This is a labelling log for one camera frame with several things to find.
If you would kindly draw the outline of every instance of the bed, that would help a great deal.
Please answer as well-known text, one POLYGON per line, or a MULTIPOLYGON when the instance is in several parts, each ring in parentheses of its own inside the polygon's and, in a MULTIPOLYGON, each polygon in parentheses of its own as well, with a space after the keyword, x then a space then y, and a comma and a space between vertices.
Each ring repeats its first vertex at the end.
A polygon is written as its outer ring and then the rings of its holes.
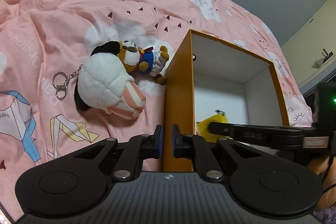
MULTIPOLYGON (((14 186, 27 169, 110 136, 125 142, 152 133, 163 123, 164 86, 149 78, 137 78, 147 102, 137 120, 127 121, 100 110, 79 113, 74 80, 59 101, 54 74, 76 71, 101 41, 132 40, 144 48, 165 45, 172 57, 189 29, 273 61, 290 124, 310 126, 310 108, 276 38, 232 0, 0 0, 1 224, 22 215, 14 186)), ((146 160, 144 169, 160 170, 161 163, 146 160)))

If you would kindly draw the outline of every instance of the black cable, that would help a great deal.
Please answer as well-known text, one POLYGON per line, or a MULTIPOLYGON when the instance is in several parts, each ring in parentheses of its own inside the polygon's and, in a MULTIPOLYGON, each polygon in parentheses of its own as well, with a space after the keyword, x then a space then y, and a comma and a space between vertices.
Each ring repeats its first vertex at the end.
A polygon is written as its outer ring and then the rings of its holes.
POLYGON ((333 164, 333 161, 334 161, 334 155, 330 154, 329 155, 329 161, 328 161, 328 168, 327 170, 325 171, 324 175, 323 175, 323 178, 322 178, 322 183, 325 181, 325 179, 327 178, 328 176, 328 173, 329 173, 329 170, 330 170, 330 167, 331 165, 333 164))
POLYGON ((330 185, 329 187, 325 188, 322 192, 322 195, 324 195, 326 192, 328 192, 330 189, 334 188, 336 186, 336 183, 330 185))

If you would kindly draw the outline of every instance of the white plush bird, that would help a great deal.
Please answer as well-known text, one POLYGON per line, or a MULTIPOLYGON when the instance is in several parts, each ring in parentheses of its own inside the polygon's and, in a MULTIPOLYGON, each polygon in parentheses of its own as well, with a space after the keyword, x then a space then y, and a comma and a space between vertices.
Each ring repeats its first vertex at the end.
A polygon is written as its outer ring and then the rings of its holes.
POLYGON ((134 83, 117 54, 120 43, 110 41, 94 49, 79 72, 74 99, 79 110, 90 107, 115 113, 125 119, 136 118, 146 97, 134 83))

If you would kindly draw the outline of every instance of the cardboard box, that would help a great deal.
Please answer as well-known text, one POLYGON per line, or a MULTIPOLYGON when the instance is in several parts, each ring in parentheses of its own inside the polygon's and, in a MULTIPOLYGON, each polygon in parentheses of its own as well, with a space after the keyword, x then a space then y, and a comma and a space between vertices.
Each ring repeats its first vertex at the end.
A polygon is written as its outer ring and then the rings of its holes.
POLYGON ((195 122, 224 111, 229 123, 288 126, 274 64, 210 34, 190 30, 167 68, 162 171, 191 171, 172 156, 171 126, 195 134, 195 122))

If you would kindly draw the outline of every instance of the plush toy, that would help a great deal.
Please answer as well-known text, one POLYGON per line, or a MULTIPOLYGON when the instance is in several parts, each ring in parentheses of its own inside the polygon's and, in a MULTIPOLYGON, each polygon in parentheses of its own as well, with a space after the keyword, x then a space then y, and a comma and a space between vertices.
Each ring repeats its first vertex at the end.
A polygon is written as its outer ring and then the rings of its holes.
POLYGON ((119 41, 119 44, 120 52, 118 53, 118 57, 124 65, 126 71, 131 73, 138 68, 140 52, 134 42, 119 41))
POLYGON ((211 116, 210 118, 207 118, 201 122, 197 122, 197 135, 201 135, 207 142, 217 142, 218 138, 224 137, 222 135, 215 135, 211 134, 209 132, 209 124, 210 122, 223 122, 227 123, 227 118, 225 116, 225 112, 222 112, 220 110, 216 110, 215 115, 211 116))
POLYGON ((153 47, 146 49, 138 48, 140 52, 139 71, 154 77, 155 83, 166 84, 166 79, 160 74, 169 60, 168 49, 161 46, 158 52, 153 51, 153 47))
POLYGON ((128 73, 139 70, 143 74, 153 76, 155 83, 166 84, 166 79, 160 74, 169 60, 166 46, 161 46, 160 50, 156 52, 153 47, 137 48, 135 43, 131 41, 123 41, 119 44, 118 57, 128 73))
POLYGON ((79 72, 74 99, 79 110, 101 108, 124 119, 137 118, 146 97, 117 56, 120 43, 110 41, 96 47, 79 72))

